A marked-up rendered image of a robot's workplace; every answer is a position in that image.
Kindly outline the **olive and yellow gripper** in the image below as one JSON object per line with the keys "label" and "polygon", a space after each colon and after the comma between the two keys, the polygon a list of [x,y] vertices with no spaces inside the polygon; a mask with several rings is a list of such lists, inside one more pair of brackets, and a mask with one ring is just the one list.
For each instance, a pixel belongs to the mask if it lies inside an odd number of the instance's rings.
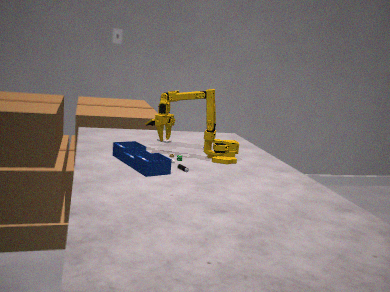
{"label": "olive and yellow gripper", "polygon": [[[171,116],[168,116],[171,115]],[[156,126],[157,132],[159,135],[159,139],[162,142],[163,141],[163,128],[165,125],[166,128],[166,139],[169,140],[170,135],[171,135],[171,128],[175,123],[174,115],[173,114],[167,114],[167,115],[155,115],[155,119],[151,119],[148,122],[145,123],[145,125],[151,125],[151,126]],[[153,121],[154,120],[154,121]]]}

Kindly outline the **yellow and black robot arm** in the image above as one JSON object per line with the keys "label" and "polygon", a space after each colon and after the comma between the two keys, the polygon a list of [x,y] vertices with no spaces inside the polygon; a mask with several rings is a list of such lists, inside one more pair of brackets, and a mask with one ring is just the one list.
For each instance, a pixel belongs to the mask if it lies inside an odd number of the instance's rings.
{"label": "yellow and black robot arm", "polygon": [[[175,93],[176,92],[176,93]],[[192,93],[192,94],[184,94]],[[216,136],[216,107],[215,107],[215,89],[208,89],[206,91],[184,92],[168,91],[161,94],[161,100],[158,107],[159,115],[167,115],[170,112],[170,102],[179,100],[193,100],[206,99],[206,118],[207,130],[204,131],[204,152],[207,158],[212,158],[212,162],[221,164],[237,163],[235,158],[236,148],[238,143],[234,140],[220,140],[215,139]],[[207,95],[206,95],[207,94]],[[168,101],[167,101],[168,100]],[[163,104],[162,104],[163,103]],[[213,123],[214,113],[214,123]],[[207,132],[206,132],[207,131]],[[211,150],[213,143],[213,149]]]}

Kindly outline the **black aa battery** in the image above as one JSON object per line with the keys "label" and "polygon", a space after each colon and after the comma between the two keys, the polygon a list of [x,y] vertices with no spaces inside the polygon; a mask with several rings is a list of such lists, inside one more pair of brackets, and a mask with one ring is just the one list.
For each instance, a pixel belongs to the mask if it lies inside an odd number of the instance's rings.
{"label": "black aa battery", "polygon": [[181,165],[181,164],[178,164],[177,167],[178,167],[179,169],[183,170],[184,172],[188,172],[188,171],[189,171],[189,169],[188,169],[187,167],[185,167],[185,166],[183,166],[183,165]]}

